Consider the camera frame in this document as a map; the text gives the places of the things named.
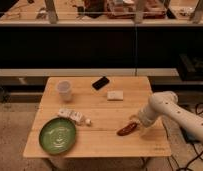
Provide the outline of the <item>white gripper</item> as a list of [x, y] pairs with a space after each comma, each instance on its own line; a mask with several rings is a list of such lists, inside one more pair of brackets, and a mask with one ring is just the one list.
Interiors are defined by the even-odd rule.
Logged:
[[129, 120], [137, 122], [137, 123], [143, 125], [144, 127], [149, 127], [152, 124], [152, 122], [142, 113], [136, 113], [136, 114], [131, 115], [129, 117]]

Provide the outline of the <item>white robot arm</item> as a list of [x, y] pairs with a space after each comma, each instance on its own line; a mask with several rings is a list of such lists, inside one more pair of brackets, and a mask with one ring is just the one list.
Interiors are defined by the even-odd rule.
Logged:
[[169, 117], [203, 143], [203, 118], [181, 108], [178, 105], [178, 96], [173, 91], [151, 94], [147, 104], [131, 115], [129, 120], [150, 127], [161, 115]]

